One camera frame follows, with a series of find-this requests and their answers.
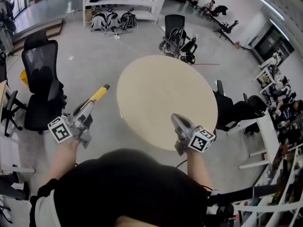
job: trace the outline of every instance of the mesh chair back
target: mesh chair back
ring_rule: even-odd
[[[5,60],[0,60],[0,82],[5,81],[6,79],[6,62]]]
[[[34,94],[48,95],[52,81],[57,79],[56,63],[58,43],[55,40],[27,38],[22,61],[27,73],[29,90]]]
[[[267,109],[267,104],[264,103],[262,98],[257,95],[252,95],[248,98],[247,102],[249,105],[253,106],[257,111],[265,112]]]
[[[174,28],[184,28],[185,25],[185,17],[178,14],[166,15],[164,20],[166,38],[169,38],[169,35]]]

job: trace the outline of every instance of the yellow object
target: yellow object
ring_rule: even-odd
[[[20,79],[28,86],[27,73],[23,70],[20,74]]]
[[[86,104],[89,102],[89,101],[93,101],[94,103],[99,101],[104,95],[105,93],[107,92],[107,90],[109,89],[109,85],[105,84],[103,87],[101,87],[87,102]]]

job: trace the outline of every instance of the beige tabletop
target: beige tabletop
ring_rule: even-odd
[[[127,124],[148,143],[175,150],[173,113],[213,131],[218,117],[216,99],[202,75],[168,56],[146,56],[122,72],[117,100]]]

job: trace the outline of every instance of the hand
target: hand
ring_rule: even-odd
[[[60,146],[66,147],[66,148],[76,148],[81,142],[74,138],[70,137],[69,139],[63,141]]]

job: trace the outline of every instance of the backpack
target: backpack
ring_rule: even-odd
[[[137,17],[135,14],[131,13],[133,10],[134,9],[130,9],[128,12],[122,15],[121,17],[122,30],[127,30],[129,28],[137,27]]]
[[[119,27],[121,27],[120,17],[114,10],[112,10],[112,12],[107,15],[107,29],[115,29]]]
[[[105,31],[107,30],[107,23],[106,23],[106,17],[103,13],[99,12],[97,13],[92,21],[91,21],[91,31]]]

